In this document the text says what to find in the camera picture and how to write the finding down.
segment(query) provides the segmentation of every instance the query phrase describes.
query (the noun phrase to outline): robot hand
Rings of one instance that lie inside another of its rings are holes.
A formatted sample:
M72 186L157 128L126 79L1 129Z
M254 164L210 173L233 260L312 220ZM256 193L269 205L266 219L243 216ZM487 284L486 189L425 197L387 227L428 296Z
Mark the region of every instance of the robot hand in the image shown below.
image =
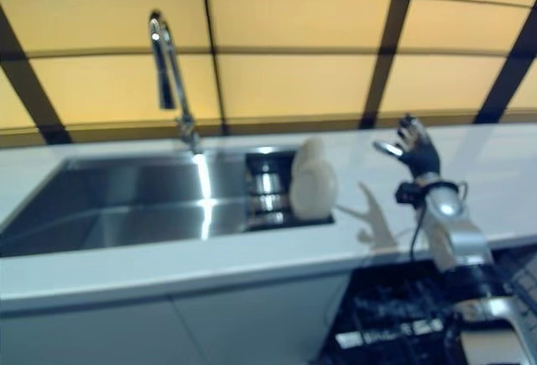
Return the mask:
M397 134L400 141L395 145L375 141L373 146L406 164L414 178L427 173L440 176L440 156L420 120L407 114L399 121Z

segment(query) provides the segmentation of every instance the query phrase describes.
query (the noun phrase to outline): dish rack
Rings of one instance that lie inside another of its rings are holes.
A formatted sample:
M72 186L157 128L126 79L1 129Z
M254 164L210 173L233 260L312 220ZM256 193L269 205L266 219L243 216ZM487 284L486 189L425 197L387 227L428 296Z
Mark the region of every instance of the dish rack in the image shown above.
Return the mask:
M537 245L495 253L537 344ZM359 269L315 365L442 365L452 311L431 262Z

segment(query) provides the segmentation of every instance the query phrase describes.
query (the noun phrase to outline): chrome faucet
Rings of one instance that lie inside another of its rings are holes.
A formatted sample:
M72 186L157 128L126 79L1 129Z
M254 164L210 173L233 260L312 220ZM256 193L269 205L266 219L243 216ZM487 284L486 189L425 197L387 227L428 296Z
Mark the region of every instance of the chrome faucet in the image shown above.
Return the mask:
M200 135L196 131L196 121L186 100L185 88L181 80L177 52L174 40L169 31L168 24L162 13L154 10L149 16L149 36L153 48L153 55L157 63L157 76L159 80L159 100L162 109L175 109L175 99L170 85L169 72L173 76L175 92L181 105L182 114L175 121L179 127L180 139L189 144L194 154L200 154Z

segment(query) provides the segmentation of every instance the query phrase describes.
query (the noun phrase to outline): cable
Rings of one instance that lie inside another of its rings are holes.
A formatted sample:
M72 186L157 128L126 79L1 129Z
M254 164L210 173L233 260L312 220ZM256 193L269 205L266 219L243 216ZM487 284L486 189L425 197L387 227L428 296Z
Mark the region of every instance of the cable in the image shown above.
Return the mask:
M425 211L426 211L425 203L423 205L423 208L420 213L420 218L418 219L418 225L416 225L416 229L414 229L414 235L412 236L412 242L410 243L410 262L415 261L414 256L414 247L416 244L416 241L418 240L418 234L420 233L421 224L423 223L423 218L425 217Z

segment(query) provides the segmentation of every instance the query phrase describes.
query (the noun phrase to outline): cabinet door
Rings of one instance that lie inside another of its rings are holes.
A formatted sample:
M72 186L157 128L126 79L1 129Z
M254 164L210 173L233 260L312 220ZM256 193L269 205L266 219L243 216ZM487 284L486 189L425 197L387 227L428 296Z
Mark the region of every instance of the cabinet door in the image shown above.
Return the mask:
M199 365L167 299L4 317L2 365Z
M222 291L175 304L211 365L296 365L318 354L348 274Z

